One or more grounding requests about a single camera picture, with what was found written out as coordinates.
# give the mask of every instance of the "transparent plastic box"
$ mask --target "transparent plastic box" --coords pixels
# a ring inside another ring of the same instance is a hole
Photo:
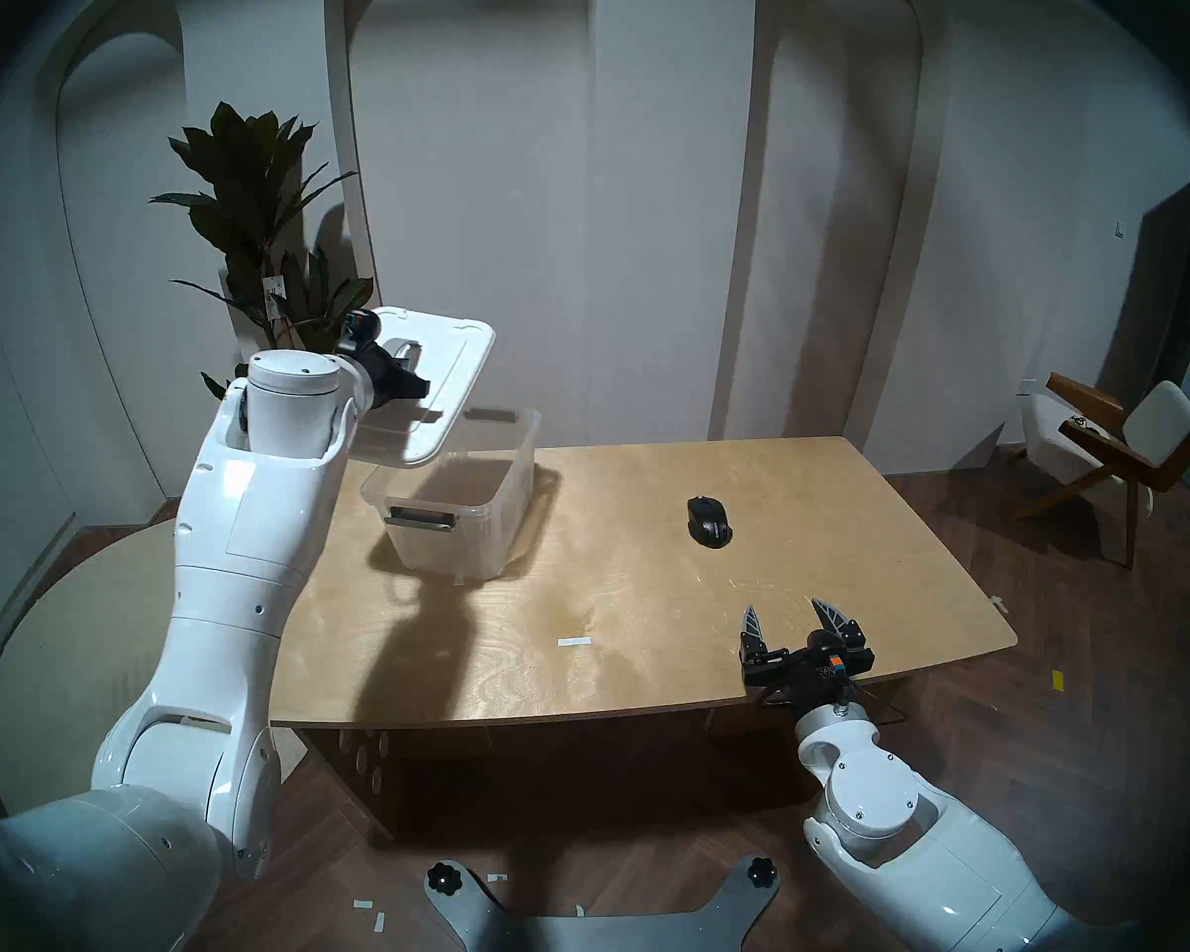
[[[362,496],[407,569],[445,572],[456,583],[502,572],[533,496],[539,420],[533,408],[465,408],[436,461],[380,466],[367,478]]]

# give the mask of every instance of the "box handle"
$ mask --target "box handle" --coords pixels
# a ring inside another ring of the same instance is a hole
[[[450,512],[427,512],[422,508],[388,508],[388,516],[383,519],[387,526],[399,526],[401,528],[424,528],[428,532],[452,532],[458,515]]]

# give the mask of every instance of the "white chair cushion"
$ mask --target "white chair cushion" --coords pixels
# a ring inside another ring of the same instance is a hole
[[[1190,433],[1190,400],[1172,382],[1160,382],[1125,420],[1125,443],[1159,466]]]
[[[1029,395],[1023,397],[1026,455],[1035,466],[1061,483],[1071,483],[1071,481],[1101,466],[1092,455],[1058,431],[1058,426],[1073,415],[1078,415],[1073,408],[1052,396]],[[1103,436],[1109,436],[1104,428],[1095,422],[1089,422],[1089,426]],[[1128,486],[1119,477],[1098,481],[1081,496],[1115,518],[1123,518],[1128,511]],[[1147,486],[1141,484],[1136,501],[1139,502],[1136,505],[1139,518],[1150,518],[1154,501]]]

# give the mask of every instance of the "black computer mouse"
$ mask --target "black computer mouse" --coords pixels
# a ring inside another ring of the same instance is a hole
[[[727,524],[724,503],[704,496],[688,501],[688,534],[709,549],[722,549],[732,541],[732,526]]]

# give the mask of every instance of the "wooden chair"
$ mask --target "wooden chair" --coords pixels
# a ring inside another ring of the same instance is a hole
[[[1127,521],[1125,565],[1133,568],[1136,524],[1150,516],[1151,491],[1166,491],[1190,466],[1190,400],[1172,382],[1160,382],[1126,418],[1106,393],[1054,372],[1048,395],[1023,400],[1023,438],[1031,461],[1061,481],[1061,489],[1013,513],[1029,518],[1077,495]]]

